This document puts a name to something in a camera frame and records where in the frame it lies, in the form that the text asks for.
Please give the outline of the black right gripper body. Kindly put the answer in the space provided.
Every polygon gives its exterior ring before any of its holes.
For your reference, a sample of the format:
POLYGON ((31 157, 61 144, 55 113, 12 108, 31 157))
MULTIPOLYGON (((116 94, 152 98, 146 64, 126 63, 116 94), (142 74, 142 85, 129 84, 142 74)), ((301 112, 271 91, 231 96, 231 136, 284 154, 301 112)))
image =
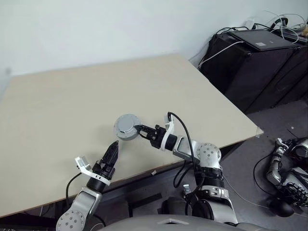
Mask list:
POLYGON ((154 148, 160 149, 165 133, 166 133, 165 128, 163 128, 159 125, 156 125, 155 128, 154 128, 154 133, 151 135, 151 138, 150 138, 150 144, 154 148))

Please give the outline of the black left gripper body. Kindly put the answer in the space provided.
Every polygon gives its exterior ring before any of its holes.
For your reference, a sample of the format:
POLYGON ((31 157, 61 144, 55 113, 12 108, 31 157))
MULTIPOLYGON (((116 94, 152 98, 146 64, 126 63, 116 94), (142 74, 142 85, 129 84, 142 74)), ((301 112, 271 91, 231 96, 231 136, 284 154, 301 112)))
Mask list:
POLYGON ((115 172, 115 163, 115 158, 102 158, 94 164, 92 167, 92 172, 106 178, 107 180, 111 180, 115 172))

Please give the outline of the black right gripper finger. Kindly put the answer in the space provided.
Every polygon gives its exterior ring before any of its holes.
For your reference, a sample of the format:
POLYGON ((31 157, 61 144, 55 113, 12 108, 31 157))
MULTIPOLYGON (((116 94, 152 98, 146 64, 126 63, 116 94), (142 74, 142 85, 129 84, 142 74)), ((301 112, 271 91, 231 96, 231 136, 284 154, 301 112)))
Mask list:
POLYGON ((134 128, 138 131, 138 132, 146 132, 146 133, 155 133, 156 130, 154 128, 148 127, 146 125, 135 125, 134 128))
POLYGON ((154 132, 153 131, 139 131, 139 135, 149 141, 154 141, 154 132))

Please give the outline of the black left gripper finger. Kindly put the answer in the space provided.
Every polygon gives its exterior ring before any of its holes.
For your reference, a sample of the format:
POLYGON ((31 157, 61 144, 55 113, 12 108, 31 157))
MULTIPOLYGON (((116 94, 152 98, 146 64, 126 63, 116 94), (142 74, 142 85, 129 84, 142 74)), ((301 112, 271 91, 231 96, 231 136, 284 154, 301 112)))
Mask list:
POLYGON ((103 163, 107 165, 115 164, 115 155, 116 155, 116 144, 113 142, 107 149, 106 153, 103 156, 103 163))
POLYGON ((111 159, 110 165, 114 166, 118 159, 118 152, 119 152, 119 141, 115 141, 111 147, 111 159))

